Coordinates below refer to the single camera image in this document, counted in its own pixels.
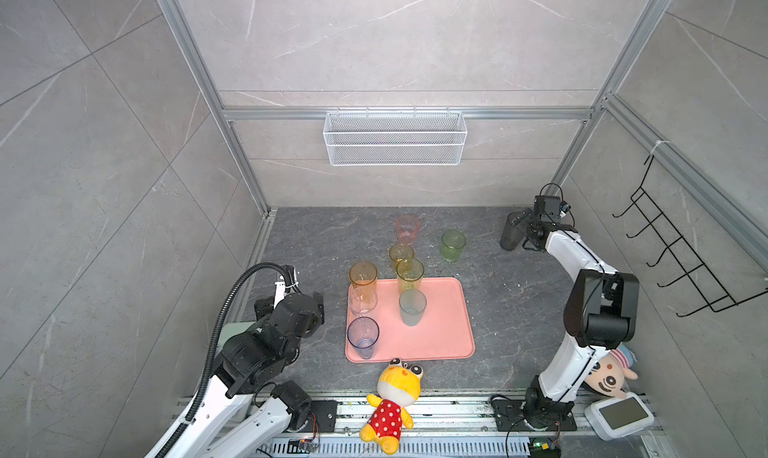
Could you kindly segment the dark grey glass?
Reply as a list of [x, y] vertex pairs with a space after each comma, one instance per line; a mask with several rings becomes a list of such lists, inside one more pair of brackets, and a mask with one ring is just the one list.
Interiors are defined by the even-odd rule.
[[513, 251], [527, 238], [527, 219], [529, 211], [511, 212], [507, 215], [504, 229], [499, 241], [505, 251]]

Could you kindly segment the blue tall glass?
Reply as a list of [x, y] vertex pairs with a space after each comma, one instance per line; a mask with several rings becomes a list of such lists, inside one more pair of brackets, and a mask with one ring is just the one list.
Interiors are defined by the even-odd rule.
[[370, 317], [355, 318], [347, 328], [347, 342], [363, 360], [370, 360], [380, 337], [378, 323]]

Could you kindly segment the clear glass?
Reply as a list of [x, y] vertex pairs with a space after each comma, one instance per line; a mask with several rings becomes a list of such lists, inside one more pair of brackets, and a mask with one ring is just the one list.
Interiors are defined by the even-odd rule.
[[354, 316], [370, 314], [378, 304], [376, 285], [351, 285], [348, 293], [348, 310]]

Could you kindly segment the tall amber glass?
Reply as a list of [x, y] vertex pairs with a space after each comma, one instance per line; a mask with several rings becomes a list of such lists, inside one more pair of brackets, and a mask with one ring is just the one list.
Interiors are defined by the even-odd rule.
[[360, 261], [349, 269], [348, 277], [354, 289], [375, 286], [378, 279], [378, 269], [369, 261]]

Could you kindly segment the teal frosted cup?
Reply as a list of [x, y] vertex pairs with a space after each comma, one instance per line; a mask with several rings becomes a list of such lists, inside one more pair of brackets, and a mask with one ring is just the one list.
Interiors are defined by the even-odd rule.
[[427, 298], [418, 289], [405, 290], [399, 297], [399, 308], [403, 323], [409, 327], [415, 327], [427, 308]]

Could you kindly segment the tall green glass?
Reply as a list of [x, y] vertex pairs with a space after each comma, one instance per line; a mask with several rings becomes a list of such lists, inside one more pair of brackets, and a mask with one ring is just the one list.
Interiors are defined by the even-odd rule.
[[424, 265], [416, 258], [407, 258], [399, 261], [396, 266], [399, 293], [402, 294], [412, 289], [418, 290], [424, 273]]

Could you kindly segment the pink glass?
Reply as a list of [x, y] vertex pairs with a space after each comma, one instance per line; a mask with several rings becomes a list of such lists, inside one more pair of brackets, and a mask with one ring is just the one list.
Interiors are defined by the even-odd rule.
[[415, 215], [400, 216], [395, 223], [397, 241], [399, 243], [412, 245], [419, 234], [421, 224]]

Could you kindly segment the pink plastic tray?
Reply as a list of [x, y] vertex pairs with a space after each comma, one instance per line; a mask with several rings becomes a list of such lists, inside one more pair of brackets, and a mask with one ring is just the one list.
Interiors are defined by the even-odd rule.
[[377, 283], [378, 303], [369, 315], [379, 327], [371, 362], [453, 360], [471, 357], [475, 351], [461, 283], [452, 277], [425, 278], [420, 291], [427, 299], [422, 319], [404, 324], [400, 315], [398, 282]]

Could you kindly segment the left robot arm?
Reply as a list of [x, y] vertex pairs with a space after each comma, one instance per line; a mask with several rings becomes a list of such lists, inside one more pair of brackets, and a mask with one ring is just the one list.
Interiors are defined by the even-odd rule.
[[149, 457], [245, 457], [288, 429], [301, 428], [311, 398], [274, 379], [325, 321], [324, 297], [293, 293], [216, 351], [198, 391], [147, 453]]

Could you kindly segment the green sponge box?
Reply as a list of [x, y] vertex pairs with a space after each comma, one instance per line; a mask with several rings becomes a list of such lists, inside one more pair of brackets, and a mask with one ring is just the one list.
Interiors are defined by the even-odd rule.
[[248, 322], [228, 323], [224, 325], [217, 342], [217, 350], [221, 350], [225, 345], [225, 343], [230, 338], [246, 332], [253, 324], [254, 324], [253, 321], [248, 321]]

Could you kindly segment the small green glass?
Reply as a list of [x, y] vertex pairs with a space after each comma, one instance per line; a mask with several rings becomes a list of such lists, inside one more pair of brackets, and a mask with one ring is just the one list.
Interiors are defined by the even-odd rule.
[[441, 256], [449, 263], [459, 260], [467, 244], [466, 237], [458, 230], [447, 230], [441, 236]]

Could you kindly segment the short amber glass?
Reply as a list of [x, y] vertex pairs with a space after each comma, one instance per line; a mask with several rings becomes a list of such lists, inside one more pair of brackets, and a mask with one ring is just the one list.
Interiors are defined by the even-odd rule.
[[414, 258], [415, 251], [408, 244], [396, 243], [390, 247], [388, 255], [393, 268], [397, 269], [397, 266], [401, 261]]

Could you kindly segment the yellow plush toy red dress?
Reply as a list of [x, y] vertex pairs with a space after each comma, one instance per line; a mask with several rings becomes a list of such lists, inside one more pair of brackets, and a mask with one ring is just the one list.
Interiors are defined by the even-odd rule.
[[374, 408], [370, 418], [359, 432], [365, 443], [375, 443], [386, 455], [394, 455], [400, 446], [403, 428], [414, 428], [407, 407], [416, 403], [421, 395], [423, 368], [399, 358], [392, 359], [381, 373], [375, 394], [367, 396]]

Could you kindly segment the small plush doll striped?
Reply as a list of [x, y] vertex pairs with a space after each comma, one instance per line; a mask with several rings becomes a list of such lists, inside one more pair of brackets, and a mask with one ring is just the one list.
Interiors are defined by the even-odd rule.
[[584, 383], [604, 396], [624, 399], [628, 390], [626, 382], [638, 379], [637, 373], [632, 370], [635, 362], [634, 353], [621, 344], [594, 365]]

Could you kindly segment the white digital scale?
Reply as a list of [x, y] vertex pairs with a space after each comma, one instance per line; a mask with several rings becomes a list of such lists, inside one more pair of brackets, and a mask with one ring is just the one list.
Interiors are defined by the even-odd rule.
[[642, 431], [655, 421], [647, 405], [632, 392], [627, 392], [624, 398], [592, 403], [586, 408], [585, 417], [596, 435], [604, 441]]

